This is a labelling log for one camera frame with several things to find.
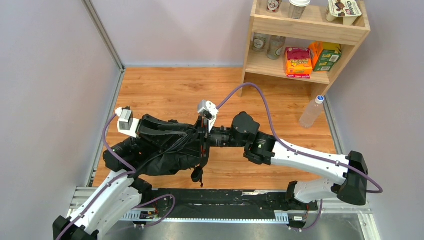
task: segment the glass jar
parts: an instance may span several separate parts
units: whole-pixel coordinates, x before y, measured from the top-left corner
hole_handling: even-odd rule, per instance
[[[262,52],[265,45],[267,44],[268,35],[262,33],[255,33],[253,36],[252,50],[256,52]]]
[[[284,36],[271,36],[266,56],[269,59],[277,60],[284,50],[283,48],[285,43],[286,38]]]

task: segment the yogurt cup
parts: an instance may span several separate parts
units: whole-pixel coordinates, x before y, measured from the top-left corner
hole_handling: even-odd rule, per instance
[[[311,0],[289,0],[290,7],[288,8],[288,17],[291,19],[301,19],[306,7],[311,3]]]
[[[343,18],[343,25],[352,25],[362,15],[355,0],[328,0],[327,21]]]
[[[268,13],[278,13],[280,10],[281,1],[282,0],[268,0],[268,3],[266,4],[266,10]]]

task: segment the plastic bottle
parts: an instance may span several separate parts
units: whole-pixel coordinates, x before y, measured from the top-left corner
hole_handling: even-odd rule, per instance
[[[324,110],[323,102],[324,97],[321,95],[317,96],[316,99],[310,101],[299,120],[299,124],[302,127],[306,129],[312,127],[315,120],[317,120],[321,112]]]

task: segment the white wall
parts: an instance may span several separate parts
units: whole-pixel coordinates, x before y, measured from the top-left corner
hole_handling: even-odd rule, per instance
[[[93,0],[125,65],[243,65],[253,0]]]
[[[345,150],[384,189],[368,195],[381,238],[423,239],[424,2],[366,6],[371,33],[327,97]]]
[[[0,239],[53,239],[119,71],[80,0],[0,1]]]

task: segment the cup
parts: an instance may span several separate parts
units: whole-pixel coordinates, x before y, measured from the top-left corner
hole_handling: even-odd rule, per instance
[[[343,25],[352,25],[354,24],[355,20],[357,19],[357,16],[350,16],[350,17],[343,17]]]
[[[332,22],[336,20],[336,16],[333,16],[330,12],[330,5],[327,6],[327,21]]]
[[[268,4],[266,5],[266,10],[268,13],[278,13],[280,10],[281,1],[282,0],[268,0]]]
[[[288,17],[291,19],[301,19],[302,14],[310,3],[311,0],[290,0]]]

